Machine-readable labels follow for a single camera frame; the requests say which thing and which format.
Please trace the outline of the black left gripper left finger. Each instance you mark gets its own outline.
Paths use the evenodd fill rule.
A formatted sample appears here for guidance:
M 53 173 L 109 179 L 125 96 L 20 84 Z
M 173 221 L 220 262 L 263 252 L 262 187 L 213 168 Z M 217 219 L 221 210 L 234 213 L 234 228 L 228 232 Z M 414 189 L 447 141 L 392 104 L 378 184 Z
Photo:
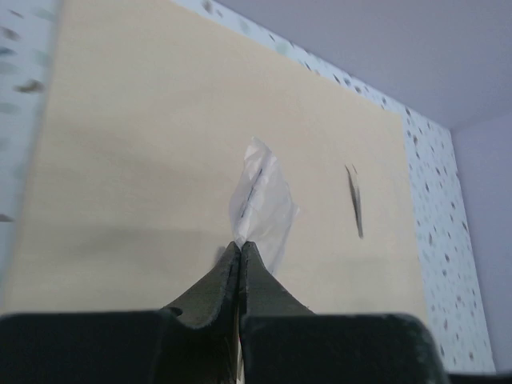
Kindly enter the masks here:
M 161 309 L 1 317 L 3 383 L 235 383 L 240 249 Z

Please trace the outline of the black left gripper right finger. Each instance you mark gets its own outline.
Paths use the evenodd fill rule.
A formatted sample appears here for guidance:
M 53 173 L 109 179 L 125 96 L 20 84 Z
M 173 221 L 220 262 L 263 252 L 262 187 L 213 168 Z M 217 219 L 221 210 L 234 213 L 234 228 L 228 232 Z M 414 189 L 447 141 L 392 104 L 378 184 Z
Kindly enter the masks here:
M 448 383 L 429 331 L 406 314 L 314 314 L 242 248 L 239 331 L 247 383 Z

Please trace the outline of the bagged white gloves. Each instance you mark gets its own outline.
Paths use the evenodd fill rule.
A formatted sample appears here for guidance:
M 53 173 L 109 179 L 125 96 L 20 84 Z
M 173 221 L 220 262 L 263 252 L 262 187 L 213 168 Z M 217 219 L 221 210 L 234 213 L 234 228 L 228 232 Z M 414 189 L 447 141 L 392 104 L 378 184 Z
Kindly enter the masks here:
M 298 213 L 280 163 L 271 149 L 252 138 L 244 167 L 230 198 L 229 216 L 234 242 L 253 242 L 264 266 L 274 274 L 283 260 L 286 241 Z

